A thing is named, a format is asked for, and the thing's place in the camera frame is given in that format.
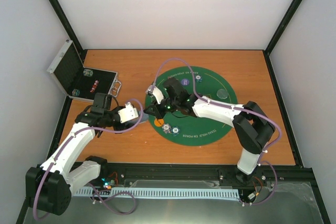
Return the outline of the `white purple poker chip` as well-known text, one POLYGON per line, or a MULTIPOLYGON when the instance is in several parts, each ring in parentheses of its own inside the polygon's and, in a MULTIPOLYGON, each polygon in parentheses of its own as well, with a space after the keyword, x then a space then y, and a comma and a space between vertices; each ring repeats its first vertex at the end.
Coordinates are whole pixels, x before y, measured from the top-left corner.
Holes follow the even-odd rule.
POLYGON ((165 134, 171 134, 172 133, 172 127, 168 123, 165 123, 165 124, 162 125, 162 131, 165 134))

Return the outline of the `orange small blind button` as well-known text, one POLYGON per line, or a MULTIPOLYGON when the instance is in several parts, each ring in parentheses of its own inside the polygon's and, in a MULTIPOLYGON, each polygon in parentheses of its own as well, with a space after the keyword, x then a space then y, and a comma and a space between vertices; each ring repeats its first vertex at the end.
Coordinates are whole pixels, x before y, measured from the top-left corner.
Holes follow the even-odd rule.
POLYGON ((162 127, 164 125, 164 120, 163 119, 155 119, 154 120, 154 125, 156 127, 162 127))

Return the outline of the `blue green poker chip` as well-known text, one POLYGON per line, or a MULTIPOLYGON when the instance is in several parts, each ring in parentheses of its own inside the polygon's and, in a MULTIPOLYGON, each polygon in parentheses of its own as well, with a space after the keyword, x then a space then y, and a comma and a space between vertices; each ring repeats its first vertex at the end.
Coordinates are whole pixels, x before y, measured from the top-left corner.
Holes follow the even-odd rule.
POLYGON ((176 136, 176 135, 179 135, 180 134, 180 128, 178 126, 174 126, 172 127, 171 129, 171 132, 172 132, 172 135, 176 136))

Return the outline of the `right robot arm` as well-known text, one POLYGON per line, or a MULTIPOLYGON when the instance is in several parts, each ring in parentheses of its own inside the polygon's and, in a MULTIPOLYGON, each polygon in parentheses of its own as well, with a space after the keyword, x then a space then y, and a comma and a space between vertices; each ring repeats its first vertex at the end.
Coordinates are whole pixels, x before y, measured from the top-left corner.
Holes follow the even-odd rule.
POLYGON ((196 90, 189 93, 176 78, 164 81, 163 89, 151 84, 146 94, 152 101, 144 111, 156 119, 180 111, 186 116, 210 119, 234 128, 242 146, 237 163, 240 176, 253 174, 277 128, 255 102, 231 104, 213 100, 196 90))

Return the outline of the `blue playing card deck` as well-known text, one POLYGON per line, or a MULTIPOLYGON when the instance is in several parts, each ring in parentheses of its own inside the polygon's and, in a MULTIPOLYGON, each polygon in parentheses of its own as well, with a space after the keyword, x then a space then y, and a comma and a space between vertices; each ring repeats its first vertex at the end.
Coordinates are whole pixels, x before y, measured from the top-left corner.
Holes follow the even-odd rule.
POLYGON ((149 120, 149 115, 142 111, 138 111, 138 116, 139 117, 136 119, 136 122, 138 122, 139 124, 144 123, 149 120))

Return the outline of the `blue big blind button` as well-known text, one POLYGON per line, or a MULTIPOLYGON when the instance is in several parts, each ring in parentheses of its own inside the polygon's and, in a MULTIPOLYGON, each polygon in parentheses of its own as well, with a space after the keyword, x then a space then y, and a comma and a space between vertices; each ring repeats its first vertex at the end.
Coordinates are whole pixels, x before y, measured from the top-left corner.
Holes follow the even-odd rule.
POLYGON ((187 86, 187 85, 189 85, 189 83, 190 83, 190 81, 189 81, 188 79, 182 79, 182 80, 181 80, 181 84, 182 84, 183 86, 187 86))

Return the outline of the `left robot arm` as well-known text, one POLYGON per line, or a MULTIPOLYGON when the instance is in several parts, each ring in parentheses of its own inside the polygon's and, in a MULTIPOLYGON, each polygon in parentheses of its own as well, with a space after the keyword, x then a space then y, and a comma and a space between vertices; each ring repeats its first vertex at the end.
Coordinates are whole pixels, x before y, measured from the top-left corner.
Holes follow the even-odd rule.
POLYGON ((27 171, 26 199, 36 220, 41 219, 38 210, 46 214, 63 214, 73 194, 81 187, 92 180, 100 184, 108 180, 108 162, 104 158, 89 156, 76 169, 72 167, 88 143, 101 135, 103 128, 118 128, 118 111, 122 107, 118 105, 111 109, 112 100, 111 95, 96 93, 93 104, 76 117, 70 133, 51 157, 27 171))

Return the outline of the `teal poker chip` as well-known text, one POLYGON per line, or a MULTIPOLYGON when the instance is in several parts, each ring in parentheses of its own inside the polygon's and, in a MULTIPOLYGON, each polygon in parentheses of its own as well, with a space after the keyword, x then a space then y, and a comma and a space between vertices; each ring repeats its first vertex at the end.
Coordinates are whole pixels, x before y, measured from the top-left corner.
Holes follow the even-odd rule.
POLYGON ((196 81, 196 82, 202 82, 202 81, 203 81, 202 76, 200 76, 200 75, 196 75, 196 76, 195 76, 195 81, 196 81))

